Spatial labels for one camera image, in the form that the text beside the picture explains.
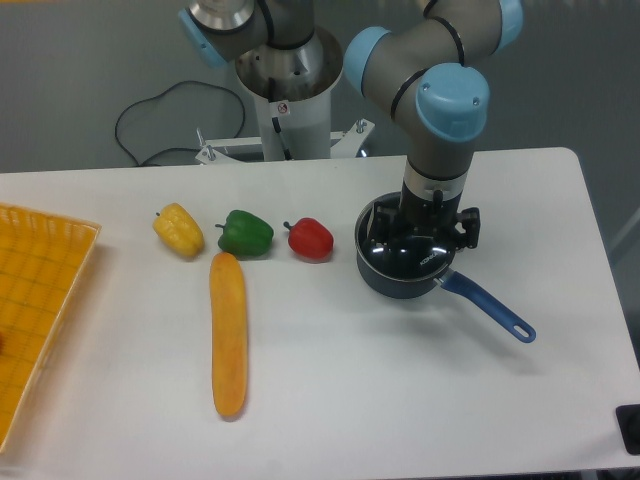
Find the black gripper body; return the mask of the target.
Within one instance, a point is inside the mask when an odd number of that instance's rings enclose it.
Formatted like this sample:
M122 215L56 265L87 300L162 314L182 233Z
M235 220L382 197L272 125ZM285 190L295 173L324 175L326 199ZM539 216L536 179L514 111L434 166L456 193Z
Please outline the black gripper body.
M406 181L400 194L397 232L419 233L441 237L451 234L457 221L458 206L462 194L448 198L445 193L423 199L414 194Z

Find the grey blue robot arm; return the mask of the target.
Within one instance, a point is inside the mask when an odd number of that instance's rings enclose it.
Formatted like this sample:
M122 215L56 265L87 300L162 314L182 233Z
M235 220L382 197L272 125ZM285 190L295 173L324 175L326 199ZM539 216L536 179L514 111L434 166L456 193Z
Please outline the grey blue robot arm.
M414 28L369 27L347 47L310 1L194 1L178 17L209 66L234 65L266 160L329 155L330 94L346 79L410 138L402 218L455 249L477 245L479 215L458 207L490 97L473 63L518 37L519 2L430 1Z

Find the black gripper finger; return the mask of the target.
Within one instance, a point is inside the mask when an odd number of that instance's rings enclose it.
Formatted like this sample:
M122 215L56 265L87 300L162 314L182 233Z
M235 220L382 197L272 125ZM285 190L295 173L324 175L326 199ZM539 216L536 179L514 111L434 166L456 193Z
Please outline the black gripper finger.
M470 207L457 212L448 235L457 251L475 249L479 243L481 228L480 210Z
M387 243L399 235L402 226L399 200L376 201L372 210L372 241Z

